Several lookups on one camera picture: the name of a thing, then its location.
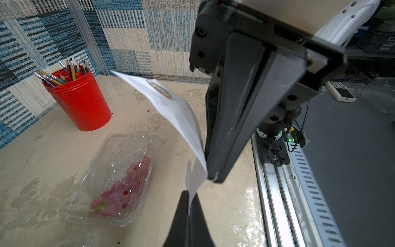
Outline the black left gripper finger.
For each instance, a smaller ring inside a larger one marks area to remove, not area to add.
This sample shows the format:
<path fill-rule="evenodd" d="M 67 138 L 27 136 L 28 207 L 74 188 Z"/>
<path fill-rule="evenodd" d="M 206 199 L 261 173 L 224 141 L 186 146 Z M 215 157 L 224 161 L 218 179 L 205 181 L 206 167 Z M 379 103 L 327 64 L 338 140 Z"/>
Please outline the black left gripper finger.
<path fill-rule="evenodd" d="M 189 204 L 189 193 L 181 193 L 165 247 L 214 247 L 198 195 Z"/>

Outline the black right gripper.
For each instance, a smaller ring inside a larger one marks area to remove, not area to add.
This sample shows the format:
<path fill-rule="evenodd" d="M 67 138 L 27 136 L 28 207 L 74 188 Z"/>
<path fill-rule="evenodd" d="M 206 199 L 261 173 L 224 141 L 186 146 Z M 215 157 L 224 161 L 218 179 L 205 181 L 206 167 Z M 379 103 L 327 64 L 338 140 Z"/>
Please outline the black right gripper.
<path fill-rule="evenodd" d="M 274 108 L 297 108 L 347 67 L 342 48 L 234 1 L 199 5 L 189 62 L 213 77 L 205 155 L 215 183 Z"/>

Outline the clear box of red grapes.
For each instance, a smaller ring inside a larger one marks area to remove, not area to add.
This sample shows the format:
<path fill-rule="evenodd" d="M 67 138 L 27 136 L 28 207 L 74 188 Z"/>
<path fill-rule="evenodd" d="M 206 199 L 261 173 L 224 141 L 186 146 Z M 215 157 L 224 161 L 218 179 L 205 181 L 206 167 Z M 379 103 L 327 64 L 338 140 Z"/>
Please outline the clear box of red grapes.
<path fill-rule="evenodd" d="M 142 214 L 160 138 L 110 134 L 70 197 L 68 222 L 130 226 Z"/>

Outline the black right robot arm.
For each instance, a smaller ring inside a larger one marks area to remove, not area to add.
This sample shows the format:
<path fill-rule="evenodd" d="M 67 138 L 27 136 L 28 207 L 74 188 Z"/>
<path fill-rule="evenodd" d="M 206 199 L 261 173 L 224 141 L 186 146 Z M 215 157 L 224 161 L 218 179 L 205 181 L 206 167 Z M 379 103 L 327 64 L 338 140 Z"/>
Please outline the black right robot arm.
<path fill-rule="evenodd" d="M 190 69 L 211 77 L 206 93 L 208 179 L 222 183 L 253 134 L 262 161 L 290 162 L 280 139 L 301 105 L 343 73 L 345 41 L 379 1 L 203 1 Z"/>

